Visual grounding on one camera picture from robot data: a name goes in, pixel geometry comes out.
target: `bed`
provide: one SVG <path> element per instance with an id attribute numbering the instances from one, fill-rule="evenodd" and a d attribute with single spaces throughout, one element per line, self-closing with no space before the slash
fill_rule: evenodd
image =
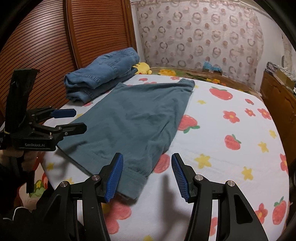
<path id="1" fill-rule="evenodd" d="M 135 75 L 125 84 L 178 79 Z M 184 239 L 192 205 L 181 198 L 170 166 L 170 156 L 175 152 L 196 173 L 211 181 L 234 180 L 259 217 L 268 239 L 280 236 L 287 215 L 289 178 L 284 150 L 264 103 L 255 96 L 214 83 L 195 80 L 195 84 L 178 132 L 168 152 L 160 157 L 139 199 L 125 200 L 117 195 L 103 206 L 111 240 Z M 69 123 L 108 94 L 84 106 L 69 102 L 62 108 L 75 108 L 76 117 L 50 119 L 45 125 Z M 77 183 L 88 178 L 59 149 L 45 154 L 42 167 L 54 188 L 63 180 Z M 217 212 L 214 202 L 209 240 L 215 240 Z M 83 222 L 81 203 L 78 219 Z"/>

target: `yellow plush toy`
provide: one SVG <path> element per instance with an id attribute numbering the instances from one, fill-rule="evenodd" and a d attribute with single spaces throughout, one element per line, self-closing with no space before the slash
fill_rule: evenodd
<path id="1" fill-rule="evenodd" d="M 152 74 L 149 65 L 144 62 L 138 63 L 133 67 L 138 69 L 138 72 L 135 74 Z"/>

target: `louvered wardrobe door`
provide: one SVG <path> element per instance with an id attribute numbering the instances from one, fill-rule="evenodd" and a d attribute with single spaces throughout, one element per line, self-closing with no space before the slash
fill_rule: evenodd
<path id="1" fill-rule="evenodd" d="M 71 0 L 74 33 L 82 67 L 99 55 L 131 44 L 127 0 Z"/>
<path id="2" fill-rule="evenodd" d="M 67 41 L 63 0 L 44 0 L 20 23 L 0 52 L 0 100 L 6 106 L 14 69 L 39 69 L 28 108 L 61 107 L 64 75 L 74 70 Z"/>

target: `metal screw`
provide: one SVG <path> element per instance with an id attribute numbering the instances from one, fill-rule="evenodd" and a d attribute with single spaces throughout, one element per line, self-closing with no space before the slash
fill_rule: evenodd
<path id="1" fill-rule="evenodd" d="M 68 185 L 68 182 L 67 182 L 67 181 L 62 181 L 59 185 L 60 185 L 62 188 L 64 188 L 65 186 Z"/>
<path id="2" fill-rule="evenodd" d="M 227 184 L 231 187 L 233 187 L 235 185 L 235 182 L 234 181 L 228 181 Z"/>
<path id="3" fill-rule="evenodd" d="M 97 180 L 100 179 L 100 176 L 96 174 L 96 175 L 93 175 L 93 176 L 91 177 L 91 179 L 94 180 L 94 181 L 97 181 Z"/>
<path id="4" fill-rule="evenodd" d="M 198 180 L 198 181 L 201 181 L 203 179 L 203 176 L 202 175 L 196 175 L 194 178 L 196 180 Z"/>

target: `wooden dresser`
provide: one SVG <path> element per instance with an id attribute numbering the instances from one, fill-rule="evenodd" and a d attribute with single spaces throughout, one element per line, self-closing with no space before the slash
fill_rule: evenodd
<path id="1" fill-rule="evenodd" d="M 296 159 L 296 96 L 266 71 L 260 93 L 279 132 L 290 165 Z"/>

